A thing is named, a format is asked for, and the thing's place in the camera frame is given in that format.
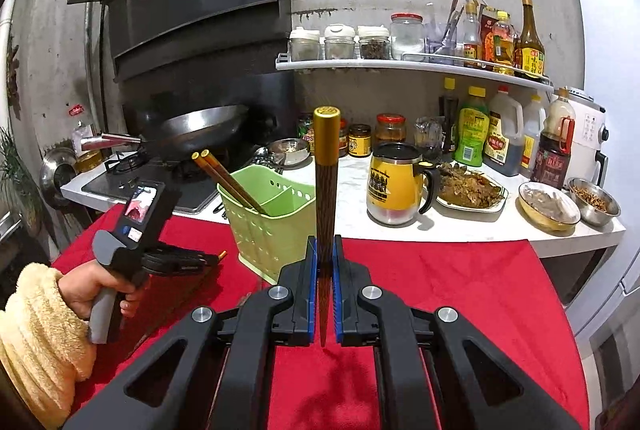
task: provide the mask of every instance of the bowl of food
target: bowl of food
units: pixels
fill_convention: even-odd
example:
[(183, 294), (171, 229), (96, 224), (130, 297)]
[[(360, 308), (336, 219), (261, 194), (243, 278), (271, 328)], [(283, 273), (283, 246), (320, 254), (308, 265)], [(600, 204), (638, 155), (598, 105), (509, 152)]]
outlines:
[(440, 169), (438, 202), (452, 210), (495, 214), (502, 210), (509, 196), (506, 188), (487, 175), (466, 166), (445, 163)]
[(304, 139), (281, 139), (271, 143), (268, 148), (273, 160), (285, 168), (299, 165), (311, 154), (311, 147)]
[(518, 201), (533, 223), (552, 232), (566, 232), (580, 222), (578, 206), (557, 188), (542, 183), (523, 183)]
[(621, 213), (620, 205), (602, 188), (577, 177), (569, 181), (569, 195), (577, 204), (582, 220), (601, 228)]

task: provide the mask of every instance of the fuzzy yellow sleeve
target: fuzzy yellow sleeve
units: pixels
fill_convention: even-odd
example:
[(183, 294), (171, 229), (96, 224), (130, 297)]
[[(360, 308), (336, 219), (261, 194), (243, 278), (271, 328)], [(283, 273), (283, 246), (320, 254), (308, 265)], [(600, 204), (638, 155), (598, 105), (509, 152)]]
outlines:
[(76, 381), (89, 377), (95, 361), (87, 323), (60, 296), (60, 277), (58, 270), (29, 264), (0, 311), (0, 362), (47, 430), (68, 417)]

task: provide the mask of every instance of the white appliance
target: white appliance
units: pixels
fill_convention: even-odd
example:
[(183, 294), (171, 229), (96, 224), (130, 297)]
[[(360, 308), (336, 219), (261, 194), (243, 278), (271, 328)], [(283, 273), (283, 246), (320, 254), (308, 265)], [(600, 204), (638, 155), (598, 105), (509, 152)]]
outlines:
[(580, 0), (584, 26), (584, 90), (607, 105), (609, 166), (605, 188), (620, 204), (622, 242), (569, 304), (566, 314), (583, 357), (612, 334), (614, 311), (636, 293), (640, 276), (638, 56), (640, 0)]
[(575, 111), (574, 142), (565, 184), (574, 177), (602, 186), (609, 159), (602, 153), (602, 142), (609, 139), (604, 124), (605, 109), (584, 90), (569, 87), (569, 102)]

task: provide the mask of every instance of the frying pan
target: frying pan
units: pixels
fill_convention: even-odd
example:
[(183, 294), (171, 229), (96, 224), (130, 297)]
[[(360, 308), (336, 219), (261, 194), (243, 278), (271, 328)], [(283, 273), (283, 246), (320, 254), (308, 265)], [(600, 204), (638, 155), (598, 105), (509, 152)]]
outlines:
[(224, 146), (240, 129), (248, 108), (244, 105), (217, 106), (171, 118), (145, 130), (144, 137), (101, 134), (85, 137), (82, 150), (100, 150), (126, 144), (140, 144), (150, 155), (165, 160), (182, 160), (203, 148)]

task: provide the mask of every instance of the person's hand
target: person's hand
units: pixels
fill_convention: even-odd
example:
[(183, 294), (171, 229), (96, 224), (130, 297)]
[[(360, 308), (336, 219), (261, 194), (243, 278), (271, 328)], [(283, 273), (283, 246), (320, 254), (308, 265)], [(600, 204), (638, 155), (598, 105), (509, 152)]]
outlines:
[(95, 297), (103, 287), (125, 293), (120, 302), (122, 315), (131, 318), (136, 313), (144, 288), (138, 288), (117, 273), (107, 271), (95, 260), (82, 264), (58, 280), (60, 296), (78, 318), (86, 320), (91, 315)]

